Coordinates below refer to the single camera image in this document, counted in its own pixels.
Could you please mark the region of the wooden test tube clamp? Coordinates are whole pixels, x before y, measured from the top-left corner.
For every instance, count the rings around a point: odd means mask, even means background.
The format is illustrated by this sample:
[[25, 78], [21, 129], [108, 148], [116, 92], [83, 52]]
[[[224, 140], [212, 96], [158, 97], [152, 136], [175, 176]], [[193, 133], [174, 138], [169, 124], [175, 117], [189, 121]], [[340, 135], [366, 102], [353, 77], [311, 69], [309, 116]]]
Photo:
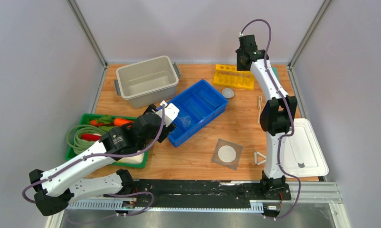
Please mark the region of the wooden test tube clamp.
[[257, 116], [257, 124], [260, 124], [260, 116], [261, 116], [261, 109], [262, 109], [262, 100], [263, 97], [260, 95], [257, 100], [257, 110], [258, 110], [258, 116]]

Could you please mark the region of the clay pipe triangle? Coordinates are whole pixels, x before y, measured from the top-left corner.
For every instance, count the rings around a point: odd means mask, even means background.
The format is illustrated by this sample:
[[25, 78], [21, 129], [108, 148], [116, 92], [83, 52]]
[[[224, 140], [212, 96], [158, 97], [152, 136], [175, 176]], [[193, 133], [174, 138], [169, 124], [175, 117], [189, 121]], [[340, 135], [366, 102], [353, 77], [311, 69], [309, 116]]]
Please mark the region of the clay pipe triangle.
[[264, 154], [262, 154], [258, 151], [254, 152], [254, 164], [256, 166], [263, 165], [266, 163], [266, 161], [267, 161], [267, 157]]

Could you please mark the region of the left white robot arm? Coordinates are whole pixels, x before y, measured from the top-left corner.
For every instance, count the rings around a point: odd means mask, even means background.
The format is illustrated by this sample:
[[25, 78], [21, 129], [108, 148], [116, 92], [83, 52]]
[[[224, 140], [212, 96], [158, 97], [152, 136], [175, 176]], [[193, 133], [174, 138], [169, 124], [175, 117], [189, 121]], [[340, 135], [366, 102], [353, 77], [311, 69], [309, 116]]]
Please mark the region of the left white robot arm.
[[87, 175], [122, 158], [144, 154], [156, 142], [161, 143], [176, 128], [180, 110], [174, 104], [150, 105], [134, 122], [103, 134], [73, 159], [48, 171], [29, 173], [30, 185], [23, 192], [26, 201], [36, 205], [44, 216], [57, 214], [72, 203], [95, 196], [136, 197], [133, 178], [128, 170], [118, 170], [101, 178]]

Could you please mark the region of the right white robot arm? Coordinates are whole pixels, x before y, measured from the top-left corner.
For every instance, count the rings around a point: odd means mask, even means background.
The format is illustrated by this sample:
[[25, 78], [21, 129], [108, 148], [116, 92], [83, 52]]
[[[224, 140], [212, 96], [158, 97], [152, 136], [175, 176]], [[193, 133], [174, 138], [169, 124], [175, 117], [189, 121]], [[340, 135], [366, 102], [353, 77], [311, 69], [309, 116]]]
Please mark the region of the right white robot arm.
[[272, 199], [286, 186], [281, 163], [284, 159], [285, 140], [294, 133], [297, 98], [289, 96], [281, 86], [266, 51], [258, 49], [254, 35], [240, 35], [238, 39], [237, 70], [253, 74], [266, 100], [259, 118], [267, 139], [267, 158], [260, 193], [264, 198]]

